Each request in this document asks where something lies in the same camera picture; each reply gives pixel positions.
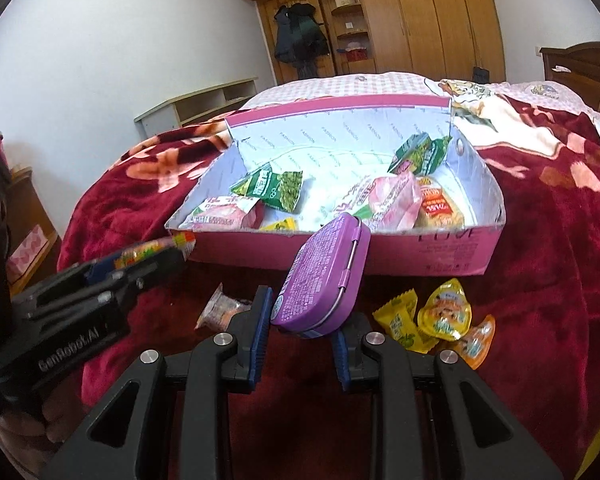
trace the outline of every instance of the snack packet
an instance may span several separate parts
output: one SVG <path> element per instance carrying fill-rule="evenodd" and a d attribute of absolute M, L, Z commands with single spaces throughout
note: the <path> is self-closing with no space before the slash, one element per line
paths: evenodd
<path fill-rule="evenodd" d="M 433 173 L 445 159 L 450 141 L 451 136 L 431 140 L 426 133 L 413 134 L 395 152 L 389 173 L 411 171 L 417 176 Z"/>
<path fill-rule="evenodd" d="M 439 340 L 422 332 L 413 322 L 417 305 L 418 297 L 411 289 L 380 307 L 373 316 L 384 331 L 404 348 L 426 354 Z"/>
<path fill-rule="evenodd" d="M 420 330 L 446 341 L 457 341 L 470 326 L 471 305 L 455 278 L 440 285 L 418 313 Z"/>
<path fill-rule="evenodd" d="M 430 176 L 420 177 L 418 184 L 422 191 L 422 205 L 416 218 L 416 227 L 443 229 L 464 226 L 464 215 L 440 184 Z"/>
<path fill-rule="evenodd" d="M 292 213 L 300 199 L 302 171 L 273 173 L 270 164 L 253 171 L 231 186 L 236 195 L 253 196 L 280 211 Z"/>
<path fill-rule="evenodd" d="M 262 223 L 264 205 L 248 196 L 207 198 L 195 208 L 180 229 L 191 231 L 232 231 L 257 229 Z"/>
<path fill-rule="evenodd" d="M 365 176 L 353 186 L 333 211 L 360 218 L 371 232 L 395 232 L 413 228 L 422 194 L 412 173 Z"/>
<path fill-rule="evenodd" d="M 446 348 L 458 352 L 471 369 L 476 370 L 487 357 L 495 333 L 496 320 L 489 314 L 480 325 L 471 327 L 458 341 L 447 343 Z"/>
<path fill-rule="evenodd" d="M 261 231 L 295 231 L 298 228 L 296 220 L 289 216 L 283 220 L 278 220 L 267 226 L 261 227 Z"/>
<path fill-rule="evenodd" d="M 225 332 L 235 314 L 250 309 L 251 301 L 234 300 L 234 298 L 224 295 L 222 283 L 220 283 L 200 314 L 196 329 L 208 326 L 214 332 Z"/>
<path fill-rule="evenodd" d="M 129 265 L 138 263 L 152 254 L 157 253 L 167 247 L 177 247 L 182 251 L 182 256 L 186 260 L 193 247 L 196 245 L 196 237 L 193 233 L 178 233 L 175 236 L 158 238 L 144 244 L 139 244 L 134 247 L 123 250 L 120 255 L 113 261 L 115 269 L 122 269 Z"/>

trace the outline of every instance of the hanging jacket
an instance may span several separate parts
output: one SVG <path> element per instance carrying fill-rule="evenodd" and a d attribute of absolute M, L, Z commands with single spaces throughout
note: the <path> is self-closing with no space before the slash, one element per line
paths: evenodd
<path fill-rule="evenodd" d="M 278 38 L 274 56 L 283 63 L 308 61 L 329 53 L 327 38 L 314 20 L 311 4 L 282 6 L 274 16 Z"/>

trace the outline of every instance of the white wall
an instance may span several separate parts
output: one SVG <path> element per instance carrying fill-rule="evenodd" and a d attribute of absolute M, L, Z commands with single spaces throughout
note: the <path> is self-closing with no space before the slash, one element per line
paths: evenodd
<path fill-rule="evenodd" d="M 0 17 L 0 130 L 10 164 L 64 233 L 84 191 L 139 141 L 133 118 L 193 90 L 273 85 L 247 0 L 13 0 Z"/>
<path fill-rule="evenodd" d="M 507 80 L 544 80 L 536 46 L 566 48 L 600 41 L 600 13 L 591 0 L 495 0 Z"/>

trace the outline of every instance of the pink cardboard box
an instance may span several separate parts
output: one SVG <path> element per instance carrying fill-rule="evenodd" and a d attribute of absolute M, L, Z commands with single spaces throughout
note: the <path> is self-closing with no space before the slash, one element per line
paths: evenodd
<path fill-rule="evenodd" d="M 412 134 L 452 136 L 433 177 L 462 210 L 460 230 L 413 229 L 372 234 L 366 274 L 467 276 L 483 274 L 506 222 L 502 192 L 489 168 L 452 125 L 448 98 L 372 95 L 320 98 L 247 110 L 227 118 L 234 143 L 200 178 L 165 227 L 177 231 L 203 200 L 230 194 L 248 172 L 304 171 L 296 208 L 300 232 L 201 232 L 191 259 L 287 270 L 320 227 L 320 215 L 365 174 L 385 173 L 395 150 Z M 267 209 L 263 225 L 289 216 Z"/>

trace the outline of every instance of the floral blanket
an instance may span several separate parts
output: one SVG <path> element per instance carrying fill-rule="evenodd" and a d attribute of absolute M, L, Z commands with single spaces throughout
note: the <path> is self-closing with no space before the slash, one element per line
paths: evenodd
<path fill-rule="evenodd" d="M 476 322 L 497 320 L 478 373 L 573 478 L 600 427 L 600 134 L 586 113 L 520 102 L 476 85 L 441 82 L 455 122 L 480 150 L 504 194 L 507 224 L 484 276 L 462 278 Z M 165 234 L 163 225 L 230 138 L 222 120 L 136 146 L 78 203 L 59 267 Z M 131 334 L 84 367 L 94 404 L 141 351 L 185 351 L 209 334 L 194 326 L 218 283 L 251 297 L 284 273 L 191 263 L 144 294 Z M 428 298 L 442 278 L 368 276 L 357 309 L 370 314 L 415 288 Z M 272 331 L 262 382 L 231 396 L 235 477 L 368 478 L 370 404 L 345 396 L 326 339 Z"/>

